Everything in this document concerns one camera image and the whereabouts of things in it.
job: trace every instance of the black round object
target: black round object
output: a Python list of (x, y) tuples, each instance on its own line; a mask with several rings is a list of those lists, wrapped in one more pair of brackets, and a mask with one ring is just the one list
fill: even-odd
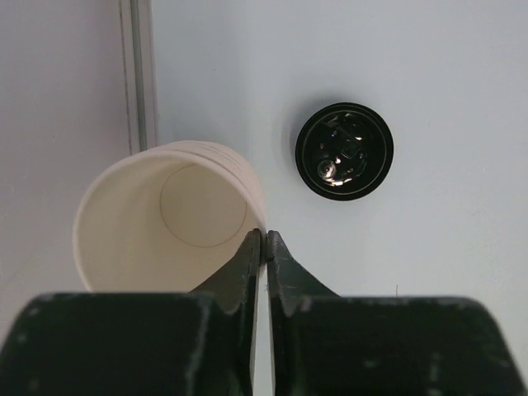
[(300, 176), (331, 200), (355, 200), (371, 193), (387, 176), (393, 155), (385, 121), (355, 103), (336, 103), (315, 113), (295, 146)]

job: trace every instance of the vertical edge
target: vertical edge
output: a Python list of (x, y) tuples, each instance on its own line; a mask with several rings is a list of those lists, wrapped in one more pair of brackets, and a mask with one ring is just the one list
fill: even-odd
[(125, 70), (126, 115), (129, 128), (130, 154), (139, 153), (138, 105), (135, 91), (134, 40), (130, 0), (120, 0), (121, 44)]
[(130, 153), (158, 145), (150, 0), (120, 0)]
[(138, 2), (139, 38), (141, 50), (143, 99), (146, 148), (158, 145), (158, 106), (156, 97), (156, 79), (154, 68), (152, 3), (150, 0)]

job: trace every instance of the paper cup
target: paper cup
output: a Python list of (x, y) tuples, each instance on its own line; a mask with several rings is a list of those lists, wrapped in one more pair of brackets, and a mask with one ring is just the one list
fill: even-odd
[(189, 291), (266, 232), (257, 174), (232, 149), (183, 141), (126, 158), (82, 198), (73, 254), (93, 291)]

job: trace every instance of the black lens cap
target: black lens cap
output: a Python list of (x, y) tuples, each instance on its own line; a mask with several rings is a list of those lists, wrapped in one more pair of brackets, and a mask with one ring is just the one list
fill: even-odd
[(389, 127), (368, 107), (336, 103), (304, 124), (295, 145), (300, 176), (330, 200), (355, 200), (387, 176), (394, 144)]

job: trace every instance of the cup rim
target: cup rim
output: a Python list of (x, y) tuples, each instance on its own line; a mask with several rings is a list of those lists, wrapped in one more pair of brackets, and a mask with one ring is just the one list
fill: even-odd
[(243, 181), (239, 180), (235, 175), (231, 173), (226, 167), (223, 167), (216, 161), (195, 154), (188, 153), (187, 151), (179, 148), (171, 149), (162, 149), (163, 146), (158, 146), (155, 149), (144, 151), (127, 158), (123, 158), (117, 163), (114, 163), (108, 167), (103, 173), (101, 173), (92, 184), (88, 187), (84, 195), (82, 196), (81, 202), (78, 206), (77, 213), (75, 214), (75, 220), (73, 222), (73, 260), (75, 261), (75, 266), (77, 267), (78, 274), (81, 277), (82, 283), (88, 291), (93, 291), (91, 283), (88, 281), (88, 278), (83, 270), (82, 259), (79, 247), (79, 229), (81, 227), (82, 218), (84, 216), (87, 204), (91, 198), (93, 198), (94, 192), (101, 185), (101, 182), (107, 179), (109, 176), (118, 173), (120, 170), (134, 164), (151, 158), (181, 158), (193, 163), (197, 163), (203, 167), (206, 167), (212, 172), (215, 172), (221, 176), (226, 182), (228, 182), (232, 187), (234, 187), (238, 194), (240, 194), (243, 199), (247, 202), (250, 210), (255, 215), (255, 220), (257, 221), (258, 228), (262, 233), (266, 233), (265, 218), (263, 214), (263, 208), (259, 205), (258, 201), (255, 200), (255, 197), (250, 190), (246, 187)]

